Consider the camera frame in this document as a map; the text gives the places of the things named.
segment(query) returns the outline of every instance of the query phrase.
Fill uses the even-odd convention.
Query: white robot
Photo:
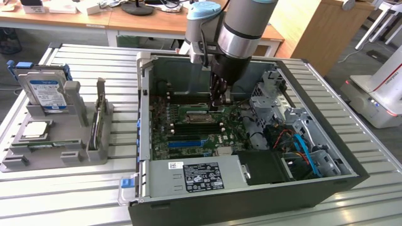
[[[377,73],[352,75],[340,87],[350,106],[377,128],[402,124],[402,46]]]

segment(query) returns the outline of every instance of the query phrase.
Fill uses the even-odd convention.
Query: blue hard drive label
[[[31,80],[31,90],[40,105],[49,110],[61,110],[67,106],[63,94],[59,92],[60,84],[53,80]]]

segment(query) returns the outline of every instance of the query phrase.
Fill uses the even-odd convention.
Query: red stripe
[[[394,73],[397,72],[397,70],[401,68],[402,64],[399,64],[399,66],[397,67],[397,69],[391,72],[391,74],[387,76],[387,78],[382,81],[382,83],[379,84],[379,86],[373,90],[373,92],[375,90],[378,90],[378,88],[385,84],[386,80],[394,75]]]

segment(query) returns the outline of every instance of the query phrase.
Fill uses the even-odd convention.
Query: slotted metal surface
[[[95,101],[95,80],[97,77],[105,78],[107,98],[115,105],[109,160],[99,166],[0,173],[1,226],[131,225],[127,207],[117,205],[116,197],[119,179],[133,173],[136,162],[136,52],[137,49],[131,48],[68,44],[47,50],[40,63],[69,64],[72,77],[81,83],[84,101]],[[286,59],[284,63],[370,173],[370,178],[314,208],[215,225],[401,225],[399,163],[308,64],[292,59]],[[290,91],[288,95],[295,105],[302,107],[296,94]],[[0,126],[0,132],[4,131],[0,150],[9,146],[25,116],[25,105],[23,93]]]

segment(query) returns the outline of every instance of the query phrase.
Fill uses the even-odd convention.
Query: robotic arm
[[[192,4],[187,16],[186,42],[191,45],[191,62],[202,61],[203,65],[208,65],[211,59],[211,109],[230,102],[231,87],[246,71],[276,6],[276,0],[228,0],[228,2],[226,15],[220,7],[216,13],[216,3],[198,2]]]

